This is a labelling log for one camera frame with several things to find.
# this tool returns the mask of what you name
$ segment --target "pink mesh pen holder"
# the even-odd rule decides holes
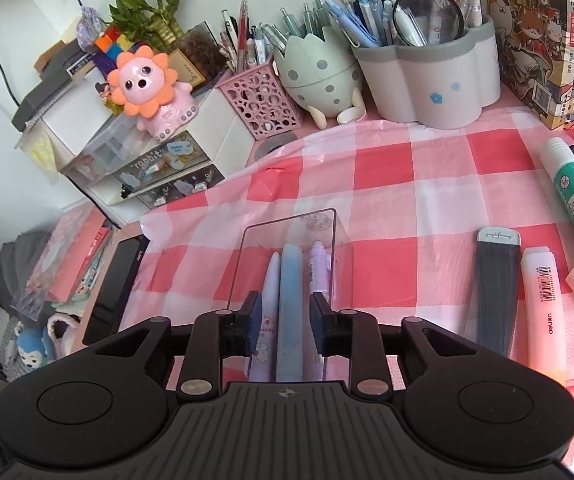
[[[301,108],[274,74],[272,61],[217,84],[257,140],[302,126]]]

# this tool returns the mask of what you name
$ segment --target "sticker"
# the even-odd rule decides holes
[[[312,213],[302,217],[302,219],[305,221],[307,229],[314,232],[326,231],[332,224],[331,218],[323,213]]]
[[[192,143],[188,140],[176,140],[167,144],[167,150],[172,155],[191,155],[193,153]]]
[[[127,184],[129,187],[136,188],[140,185],[140,180],[137,179],[135,176],[129,173],[121,173],[120,178],[122,181]]]
[[[174,182],[174,187],[184,196],[189,196],[190,194],[193,194],[193,186],[183,180],[176,180]]]

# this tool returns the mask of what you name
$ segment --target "blue toy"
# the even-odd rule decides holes
[[[42,368],[56,360],[53,342],[46,327],[25,328],[22,323],[18,323],[14,332],[20,359],[29,370]]]

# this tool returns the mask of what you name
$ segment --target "pink notebook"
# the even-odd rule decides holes
[[[84,262],[88,258],[89,251],[94,245],[96,245],[96,249],[99,246],[96,242],[96,238],[100,228],[102,228],[104,220],[104,215],[97,208],[94,208],[89,213],[78,236],[71,243],[71,247],[67,251],[60,269],[56,273],[51,287],[49,287],[49,297],[51,301],[60,301],[61,303],[67,303],[67,301],[69,301],[73,290],[75,290],[75,287],[80,282],[79,275]]]

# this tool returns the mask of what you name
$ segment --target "pink figurine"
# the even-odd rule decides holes
[[[154,56],[150,47],[141,46],[136,54],[120,54],[116,64],[118,69],[107,78],[112,100],[124,105],[128,116],[140,115],[139,130],[147,130],[158,141],[167,140],[198,113],[192,86],[177,81],[167,54]]]

